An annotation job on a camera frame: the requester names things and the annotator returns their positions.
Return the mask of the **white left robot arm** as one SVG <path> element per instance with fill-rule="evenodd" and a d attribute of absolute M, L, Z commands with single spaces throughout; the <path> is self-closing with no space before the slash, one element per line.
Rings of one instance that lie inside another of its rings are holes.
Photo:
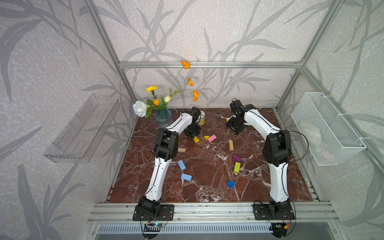
<path fill-rule="evenodd" d="M 201 131 L 197 123 L 200 116 L 201 110 L 193 107 L 183 111 L 170 126 L 159 129 L 154 147 L 154 171 L 146 193 L 138 202 L 139 213 L 151 218 L 160 214 L 163 184 L 169 165 L 178 153 L 179 135 L 185 133 L 189 138 L 197 136 Z"/>

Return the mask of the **purple block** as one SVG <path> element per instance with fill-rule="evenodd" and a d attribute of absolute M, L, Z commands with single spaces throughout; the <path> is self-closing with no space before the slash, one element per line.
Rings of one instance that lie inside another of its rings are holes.
<path fill-rule="evenodd" d="M 237 163 L 241 163 L 241 162 L 243 161 L 242 158 L 239 157 L 239 156 L 236 155 L 236 154 L 233 154 L 233 155 L 232 155 L 232 159 L 233 159 L 235 162 L 237 162 Z"/>

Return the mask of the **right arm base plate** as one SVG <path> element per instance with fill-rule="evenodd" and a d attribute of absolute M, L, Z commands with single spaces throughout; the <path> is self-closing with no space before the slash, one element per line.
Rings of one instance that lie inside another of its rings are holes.
<path fill-rule="evenodd" d="M 253 214 L 255 220 L 295 220 L 295 211 L 291 206 L 290 200 L 275 203 L 271 201 L 268 204 L 254 202 Z"/>

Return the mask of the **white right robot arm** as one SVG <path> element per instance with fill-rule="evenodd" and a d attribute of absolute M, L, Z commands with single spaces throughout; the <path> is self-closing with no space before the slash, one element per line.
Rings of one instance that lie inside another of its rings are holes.
<path fill-rule="evenodd" d="M 236 134 L 245 128 L 245 123 L 254 127 L 265 139 L 263 157 L 269 164 L 271 176 L 270 200 L 268 214 L 277 219 L 290 211 L 291 200 L 287 190 L 287 170 L 290 161 L 291 134 L 273 125 L 252 104 L 243 105 L 233 99 L 230 108 L 233 116 L 227 126 Z"/>

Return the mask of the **pink rectangular block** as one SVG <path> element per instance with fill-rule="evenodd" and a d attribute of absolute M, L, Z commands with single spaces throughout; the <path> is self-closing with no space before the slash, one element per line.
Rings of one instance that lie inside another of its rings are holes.
<path fill-rule="evenodd" d="M 210 136 L 210 137 L 208 138 L 208 141 L 211 143 L 211 142 L 213 142 L 216 138 L 217 138 L 216 135 L 212 135 L 212 136 Z"/>

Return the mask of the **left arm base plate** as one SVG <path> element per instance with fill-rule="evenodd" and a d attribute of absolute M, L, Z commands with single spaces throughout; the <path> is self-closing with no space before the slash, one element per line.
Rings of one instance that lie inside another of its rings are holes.
<path fill-rule="evenodd" d="M 143 206 L 136 205 L 133 215 L 133 221 L 172 221 L 174 218 L 175 206 L 159 204 L 154 209 L 148 209 Z"/>

